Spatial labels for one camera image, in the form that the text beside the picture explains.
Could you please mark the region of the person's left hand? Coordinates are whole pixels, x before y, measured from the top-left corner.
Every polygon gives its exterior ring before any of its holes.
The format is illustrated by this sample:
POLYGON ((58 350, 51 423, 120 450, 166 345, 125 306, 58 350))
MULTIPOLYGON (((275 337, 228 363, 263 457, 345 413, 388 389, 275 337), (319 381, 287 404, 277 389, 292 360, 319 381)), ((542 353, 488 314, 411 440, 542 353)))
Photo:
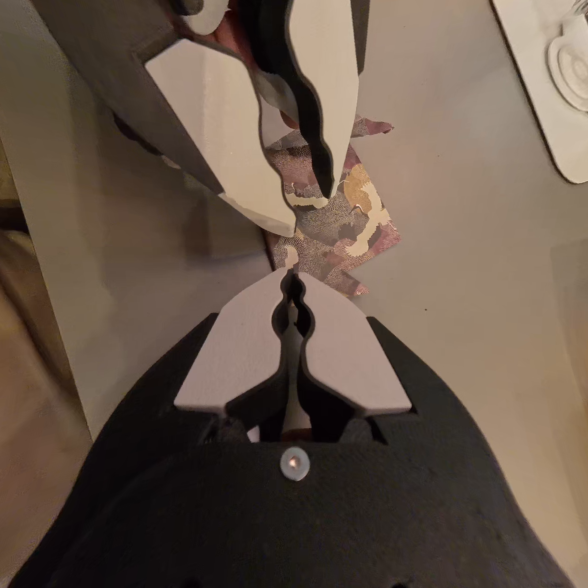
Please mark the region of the person's left hand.
POLYGON ((239 20, 234 20, 232 13, 227 13, 213 33, 213 38, 223 47, 236 53, 250 67, 255 66, 254 55, 246 33, 239 20))

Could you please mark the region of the beige trousers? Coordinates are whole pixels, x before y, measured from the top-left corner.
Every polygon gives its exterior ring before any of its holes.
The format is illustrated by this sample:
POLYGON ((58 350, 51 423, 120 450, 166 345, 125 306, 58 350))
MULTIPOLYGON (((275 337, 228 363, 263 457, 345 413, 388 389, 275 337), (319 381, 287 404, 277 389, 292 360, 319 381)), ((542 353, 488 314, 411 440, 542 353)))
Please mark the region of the beige trousers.
POLYGON ((90 445, 32 240, 1 231, 1 587, 52 525, 90 445))

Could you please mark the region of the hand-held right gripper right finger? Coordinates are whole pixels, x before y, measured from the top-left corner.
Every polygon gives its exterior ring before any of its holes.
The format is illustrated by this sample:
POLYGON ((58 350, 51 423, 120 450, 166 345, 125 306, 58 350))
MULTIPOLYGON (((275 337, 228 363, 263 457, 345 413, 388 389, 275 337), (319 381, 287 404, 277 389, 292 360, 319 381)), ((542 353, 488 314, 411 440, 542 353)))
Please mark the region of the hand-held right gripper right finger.
POLYGON ((367 316, 308 273, 296 278, 300 365, 311 383, 342 400, 358 416, 409 412, 412 402, 367 316))

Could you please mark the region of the clear glass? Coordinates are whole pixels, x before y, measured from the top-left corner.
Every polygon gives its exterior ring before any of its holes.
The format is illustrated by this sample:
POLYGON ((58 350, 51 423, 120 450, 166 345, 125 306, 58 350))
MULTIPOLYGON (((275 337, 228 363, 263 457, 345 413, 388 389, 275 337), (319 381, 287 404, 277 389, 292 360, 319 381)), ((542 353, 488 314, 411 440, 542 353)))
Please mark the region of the clear glass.
POLYGON ((547 48, 550 77, 561 97, 587 112, 587 1, 576 1, 562 18, 559 35, 547 48))

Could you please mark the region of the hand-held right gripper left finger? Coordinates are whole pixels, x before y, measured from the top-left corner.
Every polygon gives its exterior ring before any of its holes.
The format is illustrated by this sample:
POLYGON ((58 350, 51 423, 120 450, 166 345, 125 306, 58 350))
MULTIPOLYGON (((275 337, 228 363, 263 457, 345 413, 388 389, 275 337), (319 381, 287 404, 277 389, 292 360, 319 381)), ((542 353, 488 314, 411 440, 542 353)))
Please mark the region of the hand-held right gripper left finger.
POLYGON ((223 306, 180 386, 176 408, 244 416, 254 406, 254 395, 281 368, 282 342, 273 317, 284 302, 287 277, 287 270, 276 270, 223 306))

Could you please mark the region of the crane patterned origami paper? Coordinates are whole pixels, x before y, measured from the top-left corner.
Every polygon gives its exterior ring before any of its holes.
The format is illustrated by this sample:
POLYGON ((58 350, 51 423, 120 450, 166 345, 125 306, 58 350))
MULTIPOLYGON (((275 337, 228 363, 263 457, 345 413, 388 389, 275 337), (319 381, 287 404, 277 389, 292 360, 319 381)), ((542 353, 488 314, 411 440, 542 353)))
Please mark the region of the crane patterned origami paper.
POLYGON ((266 152, 282 175, 296 216, 292 237, 264 231, 272 269, 306 272, 347 298, 367 294, 351 271, 401 237, 353 146, 348 146, 341 180, 329 199, 320 195, 310 149, 299 130, 271 143, 266 152))

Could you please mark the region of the white tray with glass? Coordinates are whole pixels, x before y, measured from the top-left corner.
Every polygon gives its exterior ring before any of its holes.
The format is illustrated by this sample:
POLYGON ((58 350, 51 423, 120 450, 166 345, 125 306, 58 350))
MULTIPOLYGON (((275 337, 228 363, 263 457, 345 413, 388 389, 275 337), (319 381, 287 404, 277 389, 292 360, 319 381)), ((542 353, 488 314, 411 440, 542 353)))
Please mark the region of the white tray with glass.
POLYGON ((568 182, 587 183, 587 112, 552 82, 547 48, 576 1, 491 1, 552 161, 568 182))

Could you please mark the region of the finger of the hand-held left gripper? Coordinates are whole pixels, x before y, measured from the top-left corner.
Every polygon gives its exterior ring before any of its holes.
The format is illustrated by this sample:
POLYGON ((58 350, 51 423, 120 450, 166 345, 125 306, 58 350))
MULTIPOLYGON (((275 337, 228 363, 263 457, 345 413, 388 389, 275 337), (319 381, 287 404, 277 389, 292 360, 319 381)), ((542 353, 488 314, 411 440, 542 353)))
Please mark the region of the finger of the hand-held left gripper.
POLYGON ((145 63, 221 185, 219 197, 265 231, 292 237, 296 216, 261 137, 261 107, 239 57, 179 40, 145 63))
POLYGON ((256 89, 297 121, 323 197, 336 191, 356 115, 351 1, 244 1, 256 89))

